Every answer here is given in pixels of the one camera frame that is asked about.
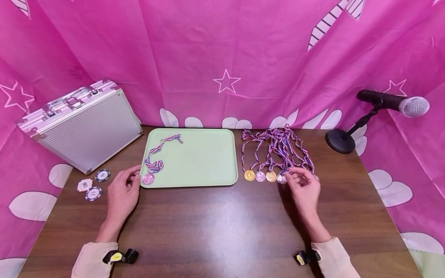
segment red white and blue ribbon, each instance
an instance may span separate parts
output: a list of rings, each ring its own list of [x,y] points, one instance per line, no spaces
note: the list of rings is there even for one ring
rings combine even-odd
[[[263,144],[263,142],[268,141],[269,139],[271,142],[269,144],[266,161],[263,164],[260,164],[261,162],[258,157],[258,150],[260,146]],[[286,125],[284,129],[267,129],[263,133],[256,133],[255,135],[249,130],[244,129],[242,140],[243,141],[248,140],[243,144],[242,147],[243,155],[241,160],[244,171],[246,171],[246,169],[244,168],[244,158],[245,158],[244,149],[248,143],[258,142],[258,146],[255,150],[256,162],[252,165],[250,169],[260,164],[259,171],[261,171],[265,166],[269,166],[269,171],[273,171],[273,168],[275,166],[278,166],[282,169],[280,174],[289,172],[289,167],[302,167],[310,170],[312,174],[314,173],[315,170],[314,163],[312,159],[309,157],[309,152],[307,151],[307,149],[303,148],[303,141],[298,136],[295,135],[294,131],[289,127],[289,125]],[[303,157],[301,157],[296,152],[293,145],[303,153]],[[278,155],[283,162],[276,163],[273,160],[272,153]]]
[[[153,154],[155,154],[155,153],[159,153],[162,150],[162,147],[165,144],[165,142],[173,141],[173,140],[178,140],[181,144],[184,143],[181,140],[181,135],[180,134],[176,134],[176,135],[173,135],[171,137],[162,139],[161,140],[161,144],[159,146],[157,146],[154,149],[151,149],[148,152],[147,158],[145,159],[145,165],[147,166],[148,171],[150,171],[153,174],[155,174],[155,173],[158,173],[159,171],[161,171],[164,168],[164,162],[162,160],[158,160],[158,161],[155,161],[155,162],[151,163],[150,162],[150,157]]]

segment microphone grille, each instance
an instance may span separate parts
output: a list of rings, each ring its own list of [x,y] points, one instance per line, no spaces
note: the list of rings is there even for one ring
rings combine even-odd
[[[399,110],[408,118],[422,116],[429,110],[429,102],[424,97],[410,97],[399,104]]]

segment black stand base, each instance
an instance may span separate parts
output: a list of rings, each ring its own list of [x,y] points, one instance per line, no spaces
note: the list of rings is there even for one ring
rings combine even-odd
[[[341,137],[345,134],[346,132],[341,129],[333,129],[326,133],[326,142],[336,152],[352,153],[356,148],[356,142],[351,135],[344,136],[345,139],[342,139]]]

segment pink curtain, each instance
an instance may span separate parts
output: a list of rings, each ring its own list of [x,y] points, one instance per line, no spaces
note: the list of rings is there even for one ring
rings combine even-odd
[[[0,266],[18,273],[71,171],[15,123],[101,79],[156,126],[348,129],[361,89],[426,97],[354,137],[408,247],[443,254],[444,17],[438,0],[0,1]]]

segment green tray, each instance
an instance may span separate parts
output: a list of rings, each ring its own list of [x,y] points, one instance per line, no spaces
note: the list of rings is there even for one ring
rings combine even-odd
[[[144,163],[148,152],[159,146],[161,139],[181,134],[178,140],[165,142],[150,161],[162,160],[164,168],[154,174],[154,182],[145,188],[225,186],[238,180],[235,137],[228,129],[154,129],[147,139],[142,160],[141,177],[147,173]]]

